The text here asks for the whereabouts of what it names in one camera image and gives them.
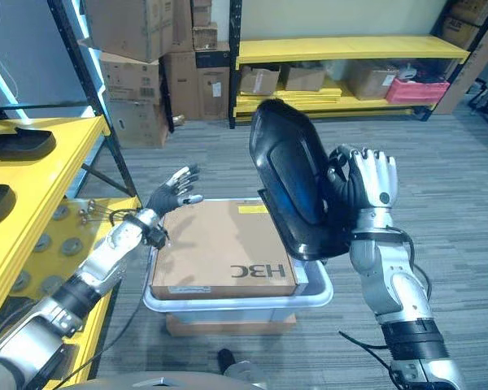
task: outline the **cardboard box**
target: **cardboard box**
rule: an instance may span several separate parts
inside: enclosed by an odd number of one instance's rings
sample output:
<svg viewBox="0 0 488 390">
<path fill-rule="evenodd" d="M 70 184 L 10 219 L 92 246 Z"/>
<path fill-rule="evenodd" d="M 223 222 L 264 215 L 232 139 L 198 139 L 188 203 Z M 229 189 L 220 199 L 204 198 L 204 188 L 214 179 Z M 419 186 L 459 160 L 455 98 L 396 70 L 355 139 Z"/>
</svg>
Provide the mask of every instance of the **cardboard box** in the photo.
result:
<svg viewBox="0 0 488 390">
<path fill-rule="evenodd" d="M 443 40 L 466 50 L 472 45 L 472 42 L 478 33 L 479 27 L 472 26 L 462 20 L 448 16 L 443 22 L 440 37 Z"/>
<path fill-rule="evenodd" d="M 201 119 L 227 119 L 229 67 L 204 67 L 197 77 Z"/>
<path fill-rule="evenodd" d="M 211 0 L 192 0 L 192 7 L 211 7 Z"/>
<path fill-rule="evenodd" d="M 159 104 L 161 99 L 159 61 L 136 59 L 102 52 L 99 66 L 111 100 L 133 100 Z"/>
<path fill-rule="evenodd" d="M 261 201 L 204 201 L 167 214 L 171 247 L 151 282 L 163 300 L 289 296 L 290 259 Z"/>
<path fill-rule="evenodd" d="M 187 119 L 199 119 L 197 68 L 195 52 L 170 53 L 164 56 L 172 113 Z"/>
<path fill-rule="evenodd" d="M 270 322 L 198 322 L 183 323 L 173 314 L 166 314 L 166 328 L 174 337 L 201 335 L 280 335 L 296 325 L 292 314 L 285 321 Z"/>
<path fill-rule="evenodd" d="M 122 148 L 162 148 L 168 138 L 163 106 L 105 99 L 108 114 Z"/>
<path fill-rule="evenodd" d="M 457 0 L 450 13 L 457 19 L 482 26 L 488 17 L 488 0 Z"/>
<path fill-rule="evenodd" d="M 210 23 L 206 27 L 194 27 L 194 49 L 216 49 L 217 48 L 217 23 Z"/>
<path fill-rule="evenodd" d="M 190 0 L 173 2 L 173 37 L 171 52 L 192 51 L 192 10 Z"/>
<path fill-rule="evenodd" d="M 217 42 L 214 50 L 196 50 L 197 69 L 201 67 L 229 67 L 229 44 Z"/>
<path fill-rule="evenodd" d="M 282 65 L 280 78 L 286 91 L 320 91 L 324 83 L 325 69 L 306 69 Z"/>
<path fill-rule="evenodd" d="M 240 92 L 255 95 L 272 95 L 277 89 L 280 68 L 276 65 L 266 67 L 242 67 Z"/>
<path fill-rule="evenodd" d="M 436 106 L 434 114 L 451 114 L 487 63 L 488 31 L 486 31 L 477 48 L 468 57 L 461 72 Z"/>
<path fill-rule="evenodd" d="M 211 23 L 211 6 L 194 6 L 192 16 L 195 27 L 208 26 Z"/>
<path fill-rule="evenodd" d="M 84 0 L 93 47 L 151 63 L 172 47 L 173 0 Z"/>
<path fill-rule="evenodd" d="M 349 63 L 346 82 L 359 100 L 382 99 L 397 75 L 398 69 L 388 63 L 355 59 Z"/>
</svg>

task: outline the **gray carpet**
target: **gray carpet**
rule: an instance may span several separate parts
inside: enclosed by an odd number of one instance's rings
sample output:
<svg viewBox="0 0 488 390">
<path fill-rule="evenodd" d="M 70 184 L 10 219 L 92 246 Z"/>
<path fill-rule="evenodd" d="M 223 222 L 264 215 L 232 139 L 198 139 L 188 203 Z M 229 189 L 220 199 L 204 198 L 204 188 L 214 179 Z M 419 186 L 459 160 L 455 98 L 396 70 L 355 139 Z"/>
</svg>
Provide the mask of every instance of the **gray carpet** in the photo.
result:
<svg viewBox="0 0 488 390">
<path fill-rule="evenodd" d="M 469 388 L 488 389 L 488 124 L 460 110 L 454 116 L 415 120 L 334 120 L 316 123 L 325 147 L 343 142 L 387 151 L 399 167 L 397 226 L 416 242 L 416 262 L 434 282 L 432 308 L 451 356 Z M 197 162 L 206 197 L 255 197 L 259 180 L 248 154 L 249 127 L 226 122 L 190 122 L 163 150 L 127 149 L 124 156 L 144 200 L 178 167 Z M 119 177 L 106 150 L 96 168 Z M 82 197 L 120 196 L 95 178 Z M 107 339 L 117 334 L 137 303 L 146 250 L 120 289 Z M 216 352 L 258 363 L 274 389 L 387 389 L 387 373 L 363 350 L 341 338 L 343 330 L 368 343 L 382 334 L 364 304 L 359 277 L 347 256 L 327 266 L 334 298 L 326 307 L 303 310 L 296 328 L 283 336 L 172 338 L 164 316 L 143 306 L 123 338 L 99 364 L 98 376 L 143 370 L 217 372 Z M 387 353 L 382 357 L 390 360 Z"/>
</svg>

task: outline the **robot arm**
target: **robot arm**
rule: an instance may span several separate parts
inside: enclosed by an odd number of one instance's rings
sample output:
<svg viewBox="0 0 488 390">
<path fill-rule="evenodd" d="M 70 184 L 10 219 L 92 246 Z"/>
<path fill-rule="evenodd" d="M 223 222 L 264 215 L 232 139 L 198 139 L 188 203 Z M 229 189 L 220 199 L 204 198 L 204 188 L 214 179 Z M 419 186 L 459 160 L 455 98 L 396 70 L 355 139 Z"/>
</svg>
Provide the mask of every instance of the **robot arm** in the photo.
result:
<svg viewBox="0 0 488 390">
<path fill-rule="evenodd" d="M 72 337 L 96 303 L 123 278 L 124 256 L 141 241 L 164 246 L 158 222 L 169 211 L 200 202 L 189 196 L 196 166 L 184 167 L 158 187 L 145 209 L 114 226 L 51 297 L 39 301 L 0 339 L 0 390 L 42 388 L 63 358 L 62 337 Z"/>
<path fill-rule="evenodd" d="M 348 145 L 330 157 L 333 192 L 355 213 L 350 257 L 394 359 L 391 376 L 400 388 L 465 389 L 434 322 L 425 288 L 413 273 L 403 247 L 405 237 L 390 229 L 390 210 L 398 195 L 394 158 Z M 346 164 L 347 177 L 342 169 Z"/>
</svg>

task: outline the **yellow label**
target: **yellow label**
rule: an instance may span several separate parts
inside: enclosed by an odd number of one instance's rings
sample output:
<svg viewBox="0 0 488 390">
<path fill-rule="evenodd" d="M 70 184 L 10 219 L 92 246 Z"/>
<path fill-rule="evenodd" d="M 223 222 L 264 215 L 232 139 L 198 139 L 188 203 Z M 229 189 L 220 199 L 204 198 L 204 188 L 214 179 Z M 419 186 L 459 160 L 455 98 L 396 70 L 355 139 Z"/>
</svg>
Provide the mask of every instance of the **yellow label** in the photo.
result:
<svg viewBox="0 0 488 390">
<path fill-rule="evenodd" d="M 239 206 L 238 213 L 239 214 L 267 214 L 268 209 L 264 205 Z"/>
</svg>

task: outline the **pink basket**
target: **pink basket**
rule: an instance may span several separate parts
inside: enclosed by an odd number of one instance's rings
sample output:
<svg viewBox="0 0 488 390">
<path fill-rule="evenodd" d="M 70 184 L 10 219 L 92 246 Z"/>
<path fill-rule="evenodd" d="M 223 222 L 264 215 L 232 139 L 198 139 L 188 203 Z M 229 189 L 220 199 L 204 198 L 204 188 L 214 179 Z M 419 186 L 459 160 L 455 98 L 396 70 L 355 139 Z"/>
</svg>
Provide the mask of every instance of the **pink basket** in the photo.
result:
<svg viewBox="0 0 488 390">
<path fill-rule="evenodd" d="M 450 83 L 409 83 L 395 79 L 385 99 L 389 103 L 437 103 Z"/>
</svg>

